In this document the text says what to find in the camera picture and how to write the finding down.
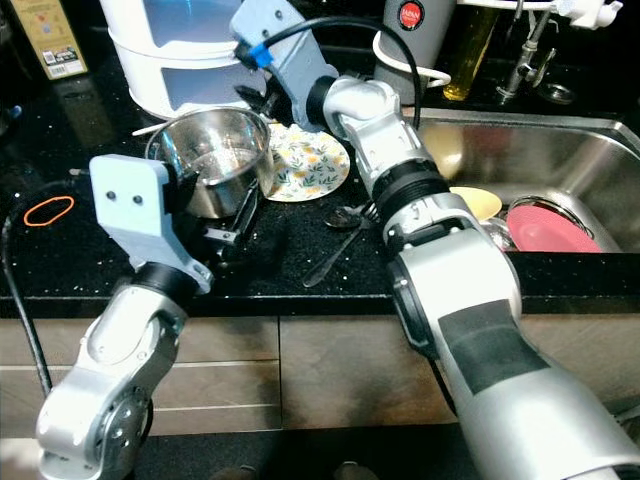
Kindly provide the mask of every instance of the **stainless steel sink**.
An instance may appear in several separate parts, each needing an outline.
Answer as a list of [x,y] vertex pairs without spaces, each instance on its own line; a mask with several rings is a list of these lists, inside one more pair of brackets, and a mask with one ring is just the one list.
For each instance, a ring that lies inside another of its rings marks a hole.
[[571,212],[606,252],[640,252],[640,138],[614,120],[424,109],[419,134],[452,185],[508,207],[534,196]]

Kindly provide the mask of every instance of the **orange rubber band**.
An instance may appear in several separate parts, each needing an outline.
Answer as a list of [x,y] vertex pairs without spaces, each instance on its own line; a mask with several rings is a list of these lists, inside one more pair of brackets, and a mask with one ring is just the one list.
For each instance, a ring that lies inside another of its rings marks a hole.
[[[56,215],[55,217],[49,219],[45,223],[31,223],[29,221],[29,215],[31,215],[33,212],[38,210],[40,207],[44,207],[45,205],[48,205],[49,203],[59,202],[61,200],[67,200],[69,202],[69,206],[67,208],[65,208],[62,212],[60,212],[58,215]],[[69,195],[63,195],[61,197],[51,197],[49,200],[45,200],[44,202],[40,202],[36,206],[31,207],[29,210],[27,210],[25,212],[24,216],[22,217],[22,221],[24,222],[24,224],[27,227],[46,227],[48,225],[51,225],[53,222],[58,220],[60,217],[62,217],[64,215],[66,215],[67,213],[69,213],[69,210],[71,210],[73,208],[75,203],[76,203],[76,201],[74,200],[74,198],[69,196]]]

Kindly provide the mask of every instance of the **white container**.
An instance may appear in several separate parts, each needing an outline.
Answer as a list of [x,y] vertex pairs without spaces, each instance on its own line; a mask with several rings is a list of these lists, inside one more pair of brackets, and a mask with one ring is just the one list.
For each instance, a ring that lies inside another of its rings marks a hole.
[[229,22],[240,0],[100,0],[121,45],[162,58],[208,59],[235,48]]
[[250,72],[231,51],[201,60],[160,58],[133,51],[113,36],[112,40],[131,98],[163,119],[213,106],[246,107],[233,88],[237,85],[266,90],[263,75]]

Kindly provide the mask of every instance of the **red label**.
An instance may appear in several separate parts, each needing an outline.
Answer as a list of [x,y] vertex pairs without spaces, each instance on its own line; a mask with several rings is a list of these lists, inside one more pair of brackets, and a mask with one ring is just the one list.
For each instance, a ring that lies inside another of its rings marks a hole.
[[422,23],[424,17],[424,10],[422,5],[417,2],[403,3],[398,12],[398,19],[400,25],[405,30],[415,30]]

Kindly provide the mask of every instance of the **wooden cabinet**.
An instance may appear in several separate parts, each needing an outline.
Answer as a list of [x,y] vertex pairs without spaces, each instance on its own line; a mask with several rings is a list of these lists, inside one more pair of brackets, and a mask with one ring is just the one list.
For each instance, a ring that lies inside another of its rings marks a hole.
[[[527,315],[540,351],[613,412],[640,404],[640,315]],[[454,421],[395,316],[282,317],[284,428]]]
[[[88,325],[38,322],[54,379]],[[612,411],[640,403],[640,315],[529,315],[522,328]],[[194,318],[180,339],[152,434],[455,421],[395,316]],[[0,436],[33,436],[41,404],[22,328],[0,320]]]
[[[54,382],[75,362],[87,319],[37,321]],[[193,318],[177,363],[153,399],[152,434],[277,429],[280,366],[276,317]],[[33,360],[17,320],[0,320],[0,436],[33,437],[42,406]]]

